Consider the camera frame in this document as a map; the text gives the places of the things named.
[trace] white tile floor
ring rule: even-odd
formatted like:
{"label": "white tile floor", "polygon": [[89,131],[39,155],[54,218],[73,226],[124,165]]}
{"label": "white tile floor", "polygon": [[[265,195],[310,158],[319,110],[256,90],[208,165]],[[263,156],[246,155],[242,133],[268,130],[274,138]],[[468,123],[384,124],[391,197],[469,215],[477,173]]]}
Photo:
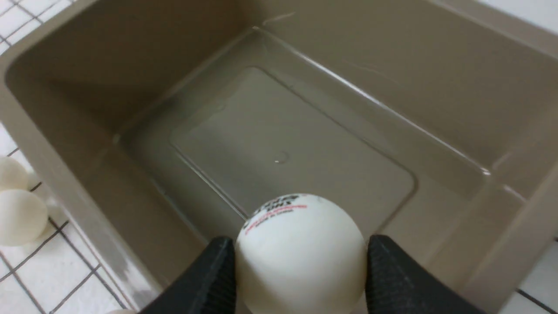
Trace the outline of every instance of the white tile floor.
{"label": "white tile floor", "polygon": [[34,242],[0,246],[0,314],[104,314],[129,307],[1,125],[0,132],[0,141],[5,140],[0,150],[12,149],[5,155],[27,169],[33,185],[30,191],[45,201],[50,216],[47,228]]}
{"label": "white tile floor", "polygon": [[[0,55],[76,0],[0,0]],[[558,1],[482,0],[558,33]],[[0,246],[0,314],[103,314],[126,308],[118,287],[68,221],[48,189],[0,123],[0,155],[30,174],[29,189],[49,209],[39,239],[17,248]],[[558,242],[548,249],[500,314],[557,314]]]}

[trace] tile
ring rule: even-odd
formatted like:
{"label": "tile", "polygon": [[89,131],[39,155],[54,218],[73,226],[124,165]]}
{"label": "tile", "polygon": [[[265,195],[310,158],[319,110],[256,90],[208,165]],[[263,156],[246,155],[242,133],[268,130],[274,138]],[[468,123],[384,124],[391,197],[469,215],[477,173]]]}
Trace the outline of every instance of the tile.
{"label": "tile", "polygon": [[6,266],[4,262],[0,260],[0,278],[4,277],[4,275],[6,275],[7,273],[9,273],[8,266]]}
{"label": "tile", "polygon": [[0,42],[0,55],[2,55],[6,50],[8,50],[8,48],[9,45],[5,41]]}
{"label": "tile", "polygon": [[85,260],[87,260],[89,265],[93,267],[97,267],[97,265],[99,265],[99,261],[97,260],[95,255],[93,255],[85,241],[81,238],[78,230],[72,223],[66,225],[63,229],[63,232],[68,237],[68,240],[70,240],[75,248],[83,255]]}
{"label": "tile", "polygon": [[509,15],[558,33],[558,2],[555,0],[480,0]]}
{"label": "tile", "polygon": [[7,38],[32,17],[19,7],[13,7],[0,16],[0,36]]}
{"label": "tile", "polygon": [[52,311],[89,273],[90,269],[60,234],[17,271],[46,312]]}
{"label": "tile", "polygon": [[35,241],[20,246],[0,246],[0,251],[12,267],[18,266],[23,260],[30,256],[46,239],[52,236],[56,230],[50,223],[46,225],[45,231]]}
{"label": "tile", "polygon": [[32,31],[34,31],[37,27],[41,26],[39,21],[33,19],[29,21],[27,24],[23,25],[19,30],[12,34],[12,36],[6,38],[6,40],[10,44],[15,44],[20,41],[25,36],[29,35]]}
{"label": "tile", "polygon": [[0,156],[7,156],[16,148],[16,143],[12,140],[12,137],[9,135],[8,131],[6,131],[4,125],[0,123]]}
{"label": "tile", "polygon": [[70,5],[70,1],[61,0],[57,4],[53,5],[50,9],[46,10],[43,14],[39,15],[39,20],[46,22]]}
{"label": "tile", "polygon": [[514,293],[498,314],[549,314],[543,308],[529,301],[519,293]]}
{"label": "tile", "polygon": [[114,283],[114,281],[112,280],[110,275],[107,273],[107,271],[104,270],[104,268],[101,267],[101,268],[99,268],[99,270],[97,270],[97,273],[99,274],[99,276],[101,278],[103,278],[103,280],[107,283],[107,285],[114,292],[114,294],[116,294],[118,299],[120,299],[120,301],[122,303],[124,303],[124,306],[126,308],[130,308],[130,304],[128,303],[128,301],[126,300],[126,298],[124,297],[124,295],[122,294],[120,289],[118,289],[118,286]]}
{"label": "tile", "polygon": [[27,161],[25,155],[21,150],[18,150],[17,152],[13,153],[12,158],[17,160],[27,171],[27,178],[28,178],[27,189],[31,189],[34,186],[36,186],[39,182],[41,182],[37,177],[35,170],[33,170],[33,167],[29,164],[29,161]]}
{"label": "tile", "polygon": [[20,6],[24,7],[33,15],[39,16],[58,1],[59,0],[22,0]]}
{"label": "tile", "polygon": [[0,0],[0,14],[6,12],[11,7],[13,7],[13,2],[10,0]]}
{"label": "tile", "polygon": [[68,221],[66,212],[62,205],[58,203],[50,189],[45,185],[41,184],[33,194],[37,195],[46,205],[49,210],[49,217],[60,227],[64,222]]}
{"label": "tile", "polygon": [[122,309],[116,299],[101,284],[96,276],[91,276],[56,311],[56,314],[105,314]]}
{"label": "tile", "polygon": [[558,242],[553,242],[521,284],[521,289],[558,311]]}
{"label": "tile", "polygon": [[0,305],[1,313],[40,313],[14,276],[0,283]]}

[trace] white ball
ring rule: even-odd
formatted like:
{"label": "white ball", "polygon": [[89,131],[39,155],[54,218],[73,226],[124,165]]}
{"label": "white ball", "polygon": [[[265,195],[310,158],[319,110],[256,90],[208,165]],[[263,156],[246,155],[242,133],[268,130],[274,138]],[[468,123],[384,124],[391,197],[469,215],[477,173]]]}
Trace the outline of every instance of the white ball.
{"label": "white ball", "polygon": [[0,245],[18,246],[38,238],[48,221],[46,205],[24,190],[0,192]]}
{"label": "white ball", "polygon": [[366,247],[351,217],[311,194],[264,204],[237,238],[240,297],[254,314],[344,314],[364,292]]}
{"label": "white ball", "polygon": [[8,189],[27,190],[27,171],[11,157],[0,157],[0,191]]}

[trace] bin floor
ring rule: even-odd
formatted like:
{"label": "bin floor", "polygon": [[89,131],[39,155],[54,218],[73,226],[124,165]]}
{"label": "bin floor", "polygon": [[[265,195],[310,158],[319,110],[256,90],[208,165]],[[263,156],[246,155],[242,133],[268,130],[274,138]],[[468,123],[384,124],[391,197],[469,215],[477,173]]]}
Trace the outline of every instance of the bin floor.
{"label": "bin floor", "polygon": [[206,238],[236,237],[273,197],[313,193],[365,236],[389,234],[425,263],[478,205],[482,168],[341,76],[249,30],[138,116],[121,143]]}

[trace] white ping pong ball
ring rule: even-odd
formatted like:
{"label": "white ping pong ball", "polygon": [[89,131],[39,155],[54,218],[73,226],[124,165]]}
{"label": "white ping pong ball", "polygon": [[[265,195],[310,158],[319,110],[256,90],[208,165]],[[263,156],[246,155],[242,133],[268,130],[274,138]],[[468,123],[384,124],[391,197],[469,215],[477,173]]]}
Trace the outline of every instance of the white ping pong ball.
{"label": "white ping pong ball", "polygon": [[364,238],[325,198],[290,194],[267,202],[236,246],[238,292],[254,314],[348,314],[364,292]]}

